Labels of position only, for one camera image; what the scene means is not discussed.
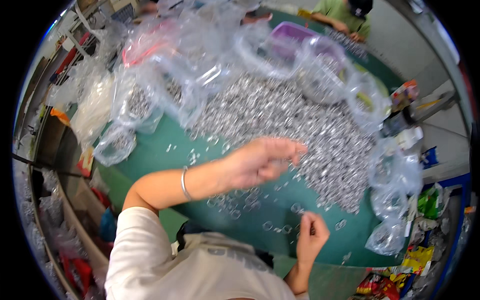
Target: green table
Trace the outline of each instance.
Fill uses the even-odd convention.
[[[282,21],[305,24],[305,20],[297,16],[275,12],[271,25],[276,26]],[[311,23],[309,28],[320,31],[322,26]],[[388,88],[401,83],[401,80],[395,77],[378,60],[369,59],[368,63],[363,64],[363,66],[384,80]],[[119,171],[134,182],[150,172],[181,168],[188,165],[187,156],[192,149],[201,154],[197,164],[221,157],[222,145],[222,140],[217,145],[211,145],[204,138],[191,141],[175,121],[164,116],[154,134],[137,134],[137,147],[128,160],[110,167],[110,169],[112,169],[111,171]],[[300,222],[300,217],[291,212],[290,208],[292,204],[299,203],[305,210],[321,214],[331,231],[330,239],[317,257],[317,262],[338,265],[342,263],[343,256],[351,252],[351,257],[345,265],[373,267],[392,266],[401,263],[402,254],[397,258],[381,256],[364,248],[373,228],[380,223],[373,214],[368,200],[361,201],[360,213],[357,215],[347,214],[336,205],[325,212],[323,208],[315,206],[318,195],[313,190],[307,189],[304,181],[293,180],[294,174],[294,172],[287,172],[276,182],[261,186],[263,193],[259,197],[261,207],[258,210],[248,212],[244,211],[242,209],[243,205],[240,204],[238,209],[241,211],[241,216],[236,220],[223,211],[219,212],[217,207],[208,207],[205,201],[178,205],[174,209],[208,229],[222,232],[259,249],[294,257],[298,229],[293,230],[290,234],[283,234],[276,233],[273,230],[265,231],[262,225],[266,221],[271,221],[274,228],[282,228],[284,225],[295,228]],[[287,186],[275,191],[275,185],[283,186],[287,181]],[[346,225],[335,231],[335,224],[342,219],[347,221]]]

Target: person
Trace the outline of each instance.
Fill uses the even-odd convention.
[[[141,177],[118,217],[107,299],[308,299],[313,262],[330,235],[319,215],[302,215],[297,260],[283,280],[252,246],[217,232],[184,234],[183,249],[173,256],[158,218],[167,207],[275,180],[306,152],[290,139],[263,137],[221,159]]]
[[[321,0],[312,11],[312,19],[332,26],[355,42],[364,43],[370,34],[368,13],[373,0]]]

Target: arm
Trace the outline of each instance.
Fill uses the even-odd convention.
[[[244,189],[274,180],[288,169],[286,159],[298,164],[307,148],[286,138],[259,138],[235,150],[225,158],[214,160],[185,173],[185,189],[193,200]],[[182,170],[154,172],[135,182],[127,193],[123,210],[140,206],[158,210],[185,203],[181,188]]]
[[[313,262],[329,236],[330,232],[322,217],[312,212],[303,214],[297,243],[297,262],[284,278],[295,295],[308,291],[308,278]]]
[[[345,23],[343,23],[342,21],[336,20],[334,18],[327,17],[326,15],[323,15],[321,12],[312,13],[311,18],[316,21],[326,23],[332,26],[336,31],[343,32],[346,35],[350,34],[348,26]]]

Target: black cap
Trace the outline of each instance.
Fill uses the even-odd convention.
[[[373,0],[348,0],[350,13],[359,18],[365,19],[365,15],[372,10]]]

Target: bracelet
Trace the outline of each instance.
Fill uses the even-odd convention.
[[[187,189],[185,188],[185,173],[187,172],[187,170],[188,167],[183,166],[183,172],[181,173],[181,189],[183,191],[183,194],[185,195],[185,198],[187,198],[187,200],[191,202],[192,198],[190,197],[190,194],[188,194]]]

